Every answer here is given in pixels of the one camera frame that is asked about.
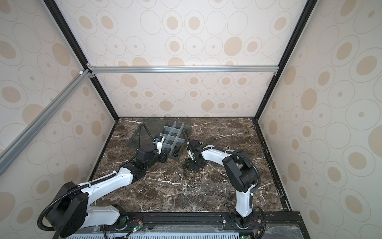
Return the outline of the clear compartment organizer box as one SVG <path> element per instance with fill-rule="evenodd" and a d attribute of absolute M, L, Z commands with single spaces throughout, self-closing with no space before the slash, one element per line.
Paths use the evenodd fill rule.
<path fill-rule="evenodd" d="M 144 150 L 155 148 L 151 139 L 158 138 L 162 143 L 162 151 L 166 151 L 168 158 L 179 160 L 186 144 L 183 133 L 189 133 L 191 126 L 187 123 L 169 119 L 148 118 L 143 121 L 140 138 L 136 132 L 132 143 L 134 148 L 140 146 Z"/>

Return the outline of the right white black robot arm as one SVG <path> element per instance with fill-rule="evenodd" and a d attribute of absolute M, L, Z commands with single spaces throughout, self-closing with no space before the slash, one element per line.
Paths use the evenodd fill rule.
<path fill-rule="evenodd" d="M 261 186 L 261 175 L 244 150 L 229 151 L 213 145 L 201 144 L 198 140 L 187 142 L 189 158 L 184 169 L 198 171 L 209 162 L 222 165 L 229 182 L 236 190 L 236 206 L 233 218 L 237 225 L 245 228 L 253 217 L 253 195 Z"/>

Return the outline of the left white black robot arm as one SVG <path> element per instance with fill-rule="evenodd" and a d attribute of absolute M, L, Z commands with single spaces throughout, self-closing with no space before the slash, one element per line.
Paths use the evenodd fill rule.
<path fill-rule="evenodd" d="M 138 149 L 128 162 L 111 174 L 86 183 L 64 184 L 53 201 L 38 216 L 38 228 L 42 231 L 55 231 L 65 238 L 82 228 L 115 224 L 123 211 L 117 206 L 93 207 L 92 203 L 121 187 L 137 182 L 155 163 L 165 163 L 167 159 L 166 150 Z"/>

